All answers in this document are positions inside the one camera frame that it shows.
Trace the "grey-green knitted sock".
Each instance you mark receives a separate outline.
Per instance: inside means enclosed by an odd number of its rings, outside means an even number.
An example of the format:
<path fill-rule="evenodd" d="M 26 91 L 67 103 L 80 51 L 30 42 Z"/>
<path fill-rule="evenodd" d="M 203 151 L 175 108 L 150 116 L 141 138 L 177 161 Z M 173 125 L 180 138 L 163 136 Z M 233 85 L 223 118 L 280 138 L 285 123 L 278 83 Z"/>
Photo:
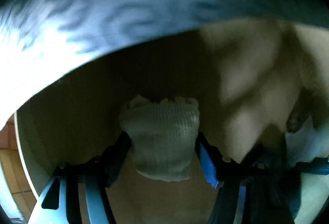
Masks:
<path fill-rule="evenodd" d="M 138 95 L 123 109 L 119 121 L 132 140 L 132 160 L 140 175 L 165 182 L 190 179 L 200 126 L 196 99 L 176 97 L 153 103 Z"/>

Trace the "blue plaid seat cushion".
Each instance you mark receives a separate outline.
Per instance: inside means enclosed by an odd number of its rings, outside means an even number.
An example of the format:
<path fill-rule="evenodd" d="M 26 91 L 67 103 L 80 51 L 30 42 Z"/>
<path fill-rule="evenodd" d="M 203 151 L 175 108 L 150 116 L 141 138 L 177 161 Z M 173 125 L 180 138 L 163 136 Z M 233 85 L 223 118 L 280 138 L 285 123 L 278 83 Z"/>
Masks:
<path fill-rule="evenodd" d="M 328 27 L 328 0 L 1 0 L 1 125 L 108 53 L 206 23 L 278 18 Z"/>

